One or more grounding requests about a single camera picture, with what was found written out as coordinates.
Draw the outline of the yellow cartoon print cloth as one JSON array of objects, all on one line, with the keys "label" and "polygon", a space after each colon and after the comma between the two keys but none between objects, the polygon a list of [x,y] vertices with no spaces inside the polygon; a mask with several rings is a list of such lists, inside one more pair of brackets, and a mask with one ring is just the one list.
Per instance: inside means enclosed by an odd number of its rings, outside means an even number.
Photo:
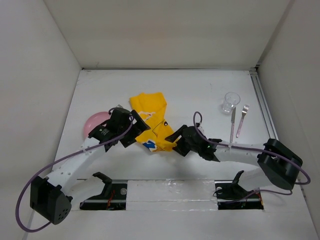
[{"label": "yellow cartoon print cloth", "polygon": [[150,152],[171,152],[177,145],[165,140],[174,133],[165,119],[167,102],[161,92],[140,93],[129,99],[131,108],[150,127],[135,140],[146,147]]}]

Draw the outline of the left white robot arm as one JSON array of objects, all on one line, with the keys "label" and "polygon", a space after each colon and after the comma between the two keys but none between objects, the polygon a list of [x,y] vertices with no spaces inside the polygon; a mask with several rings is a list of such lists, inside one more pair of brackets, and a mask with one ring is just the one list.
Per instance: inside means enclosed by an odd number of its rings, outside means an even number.
[{"label": "left white robot arm", "polygon": [[114,107],[109,119],[97,125],[80,146],[80,152],[68,157],[62,165],[46,177],[36,176],[30,185],[30,206],[51,224],[60,224],[72,210],[85,200],[114,195],[112,179],[101,172],[87,180],[77,179],[111,147],[121,143],[128,147],[150,127],[135,111]]}]

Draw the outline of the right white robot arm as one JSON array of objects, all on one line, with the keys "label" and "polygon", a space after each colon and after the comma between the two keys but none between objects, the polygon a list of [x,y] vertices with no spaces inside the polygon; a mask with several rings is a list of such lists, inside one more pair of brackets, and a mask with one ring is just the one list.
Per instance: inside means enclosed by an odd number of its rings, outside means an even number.
[{"label": "right white robot arm", "polygon": [[183,125],[166,141],[175,143],[173,150],[185,157],[189,152],[211,162],[235,162],[251,165],[252,170],[240,170],[231,182],[216,187],[219,199],[239,202],[266,191],[267,186],[282,190],[281,195],[291,195],[303,161],[280,141],[270,138],[263,144],[233,145],[219,138],[206,138],[200,124]]}]

